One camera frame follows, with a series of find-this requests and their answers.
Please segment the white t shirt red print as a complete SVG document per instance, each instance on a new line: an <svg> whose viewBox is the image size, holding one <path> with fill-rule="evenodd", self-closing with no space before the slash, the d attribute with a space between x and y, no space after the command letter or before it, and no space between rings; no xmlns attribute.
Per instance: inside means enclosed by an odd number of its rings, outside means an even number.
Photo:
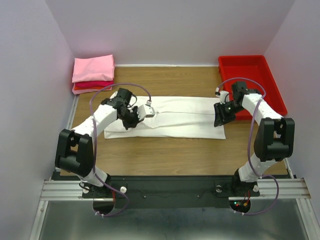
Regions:
<svg viewBox="0 0 320 240"><path fill-rule="evenodd" d="M225 140L222 126L215 127L215 97L153 96L155 115L126 130L121 120L104 130L105 139L152 137Z"/></svg>

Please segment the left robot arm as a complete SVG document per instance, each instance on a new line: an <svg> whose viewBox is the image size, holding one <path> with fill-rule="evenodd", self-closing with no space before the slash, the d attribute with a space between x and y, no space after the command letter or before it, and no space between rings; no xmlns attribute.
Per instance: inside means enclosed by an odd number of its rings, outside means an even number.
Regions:
<svg viewBox="0 0 320 240"><path fill-rule="evenodd" d="M145 104L136 106L131 104L133 97L131 91L119 88L111 97L102 100L84 122L59 133L54 164L85 181L88 186L82 186L83 190L94 189L100 197L116 192L110 184L111 176L96 166L98 136L117 120L122 121L128 130L135 128L145 118L154 116L151 98Z"/></svg>

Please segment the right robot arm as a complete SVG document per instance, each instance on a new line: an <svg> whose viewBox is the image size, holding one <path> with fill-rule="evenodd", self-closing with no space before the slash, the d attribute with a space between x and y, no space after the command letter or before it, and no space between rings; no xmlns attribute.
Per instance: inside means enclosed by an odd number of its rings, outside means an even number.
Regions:
<svg viewBox="0 0 320 240"><path fill-rule="evenodd" d="M256 182L274 164L293 154L295 121L285 118L265 101L266 92L248 88L248 79L240 77L231 86L231 91L217 87L215 95L219 102L214 104L214 126L220 127L235 121L236 114L248 111L251 124L257 124L256 135L249 134L248 160L232 176L230 190L235 195L257 192Z"/></svg>

